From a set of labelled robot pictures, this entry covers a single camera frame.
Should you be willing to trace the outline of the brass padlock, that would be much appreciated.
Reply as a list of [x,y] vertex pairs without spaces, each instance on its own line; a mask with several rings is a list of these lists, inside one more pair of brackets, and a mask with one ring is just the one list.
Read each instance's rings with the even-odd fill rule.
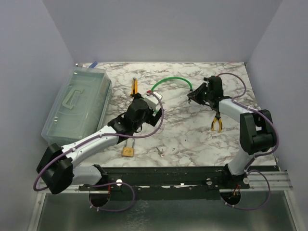
[[122,149],[122,156],[123,157],[133,157],[134,156],[134,145],[135,145],[135,139],[131,140],[131,146],[128,146],[128,140],[126,140],[124,147]]

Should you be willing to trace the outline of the green cable lock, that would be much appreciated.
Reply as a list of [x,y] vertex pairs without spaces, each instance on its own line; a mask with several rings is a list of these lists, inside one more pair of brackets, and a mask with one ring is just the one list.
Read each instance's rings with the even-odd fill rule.
[[167,110],[186,105],[189,101],[186,94],[192,90],[192,83],[183,77],[166,77],[151,87],[152,92],[162,94],[164,107]]

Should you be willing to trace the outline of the spare silver keys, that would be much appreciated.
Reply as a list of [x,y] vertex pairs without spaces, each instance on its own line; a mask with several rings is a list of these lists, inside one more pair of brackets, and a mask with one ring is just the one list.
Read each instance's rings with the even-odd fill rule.
[[160,157],[164,157],[164,152],[162,150],[160,150],[158,147],[156,147],[158,154],[160,155]]

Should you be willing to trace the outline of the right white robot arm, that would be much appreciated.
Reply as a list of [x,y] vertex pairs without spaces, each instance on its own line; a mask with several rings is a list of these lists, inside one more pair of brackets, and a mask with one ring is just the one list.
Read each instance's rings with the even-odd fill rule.
[[223,168],[221,182],[228,189],[247,175],[254,160],[275,152],[279,145],[279,135],[268,110],[257,110],[236,101],[237,96],[224,94],[220,75],[204,78],[196,90],[187,95],[190,101],[206,105],[216,112],[211,124],[219,124],[222,131],[221,115],[224,114],[239,123],[240,149],[238,154]]

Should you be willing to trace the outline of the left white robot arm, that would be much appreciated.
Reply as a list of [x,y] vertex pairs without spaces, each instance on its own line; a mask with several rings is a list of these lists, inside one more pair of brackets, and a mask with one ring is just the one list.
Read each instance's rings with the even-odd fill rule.
[[[126,112],[112,119],[102,129],[71,144],[58,146],[56,143],[47,147],[38,166],[38,176],[33,184],[36,192],[48,189],[52,194],[59,194],[73,184],[74,169],[83,161],[108,147],[117,145],[128,138],[136,138],[135,133],[147,123],[159,129],[163,123],[164,109],[162,96],[149,91],[145,97],[137,95]],[[45,188],[38,188],[38,181],[45,183]]]

